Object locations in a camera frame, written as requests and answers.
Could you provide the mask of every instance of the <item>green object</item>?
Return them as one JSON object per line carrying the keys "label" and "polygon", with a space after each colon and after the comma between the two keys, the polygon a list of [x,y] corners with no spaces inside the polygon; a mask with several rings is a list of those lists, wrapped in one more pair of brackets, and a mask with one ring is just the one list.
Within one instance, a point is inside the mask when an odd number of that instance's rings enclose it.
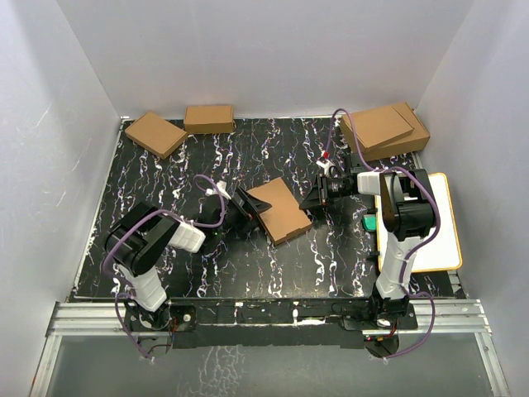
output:
{"label": "green object", "polygon": [[367,232],[377,231],[377,217],[376,215],[364,215],[362,218],[362,226]]}

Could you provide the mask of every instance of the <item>cardboard box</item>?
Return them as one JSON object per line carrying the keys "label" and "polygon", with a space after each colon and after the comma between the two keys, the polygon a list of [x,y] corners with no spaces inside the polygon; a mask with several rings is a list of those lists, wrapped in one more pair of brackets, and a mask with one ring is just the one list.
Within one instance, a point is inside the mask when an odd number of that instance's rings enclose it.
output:
{"label": "cardboard box", "polygon": [[189,134],[222,134],[233,132],[232,106],[190,106],[183,120]]}
{"label": "cardboard box", "polygon": [[[413,127],[391,106],[352,113],[362,153],[369,153],[388,143],[409,136]],[[346,115],[341,117],[341,131],[354,142],[353,132]]]}
{"label": "cardboard box", "polygon": [[153,112],[147,112],[126,130],[125,134],[141,147],[162,159],[182,145],[188,133]]}
{"label": "cardboard box", "polygon": [[[392,155],[402,155],[404,153],[409,153],[412,151],[421,151],[426,147],[428,140],[430,139],[430,134],[407,103],[394,103],[390,106],[396,112],[398,112],[398,114],[400,114],[410,126],[413,127],[412,133],[408,136],[405,136],[404,138],[389,142],[388,144],[378,147],[372,151],[364,152],[364,158],[367,161],[385,159],[391,157]],[[348,125],[349,123],[347,123],[347,126],[345,127],[346,133],[344,133],[344,136],[346,137],[347,143],[349,144],[350,148],[354,152],[356,152],[355,139],[353,138],[350,129],[349,131],[347,131]]]}
{"label": "cardboard box", "polygon": [[260,215],[260,221],[275,245],[286,242],[312,227],[311,220],[299,209],[298,201],[281,178],[250,189],[248,193],[272,204],[271,209]]}

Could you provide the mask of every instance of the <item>white enclosure wall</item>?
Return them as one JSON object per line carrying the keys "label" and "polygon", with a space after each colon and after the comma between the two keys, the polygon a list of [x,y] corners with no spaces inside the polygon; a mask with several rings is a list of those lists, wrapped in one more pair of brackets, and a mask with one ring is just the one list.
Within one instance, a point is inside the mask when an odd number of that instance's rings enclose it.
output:
{"label": "white enclosure wall", "polygon": [[118,113],[416,106],[470,0],[58,0]]}
{"label": "white enclosure wall", "polygon": [[119,117],[55,0],[0,2],[1,395],[27,395],[72,288]]}
{"label": "white enclosure wall", "polygon": [[529,3],[476,2],[418,108],[448,174],[465,263],[513,396],[529,386]]}

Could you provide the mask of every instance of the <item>floor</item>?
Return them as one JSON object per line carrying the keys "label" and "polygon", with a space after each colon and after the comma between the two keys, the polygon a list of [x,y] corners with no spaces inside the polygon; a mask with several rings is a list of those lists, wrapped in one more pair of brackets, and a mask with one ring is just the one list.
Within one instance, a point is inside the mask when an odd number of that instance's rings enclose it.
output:
{"label": "floor", "polygon": [[[205,174],[245,189],[282,177],[297,200],[310,189],[318,170],[316,159],[328,133],[328,118],[239,119],[232,134],[190,136],[169,158],[160,160],[130,141],[123,129],[88,253],[72,300],[109,299],[122,286],[105,275],[103,242],[110,226],[141,200],[193,218],[202,192],[193,176]],[[179,127],[181,120],[172,121]],[[331,157],[350,151],[340,135]],[[410,154],[372,162],[373,166],[413,167]],[[300,237],[274,246],[262,231],[246,239],[227,236],[200,254],[167,248],[157,263],[162,284],[172,298],[321,298],[364,297],[376,280],[368,252],[375,239],[361,219],[374,205],[369,196],[335,203],[321,216],[309,213],[313,227]],[[415,274],[411,290],[453,297],[446,272]]]}

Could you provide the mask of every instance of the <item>white board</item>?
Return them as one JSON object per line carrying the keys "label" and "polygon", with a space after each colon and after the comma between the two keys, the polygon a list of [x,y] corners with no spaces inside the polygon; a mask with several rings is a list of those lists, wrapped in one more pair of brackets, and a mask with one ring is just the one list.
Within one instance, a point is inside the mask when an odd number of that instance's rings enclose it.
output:
{"label": "white board", "polygon": [[114,108],[182,118],[416,107],[471,0],[59,0]]}
{"label": "white board", "polygon": [[[419,271],[456,270],[463,265],[446,175],[439,173],[428,177],[436,198],[437,207],[439,208],[439,214],[441,215],[441,230],[432,242],[426,244],[417,252],[417,257],[413,263],[413,273]],[[376,196],[375,206],[376,208],[381,207],[380,196]],[[384,227],[382,211],[377,211],[377,238],[380,251],[379,269],[382,269],[384,254],[388,244],[388,231]]]}
{"label": "white board", "polygon": [[29,395],[120,119],[55,1],[0,2],[0,395]]}

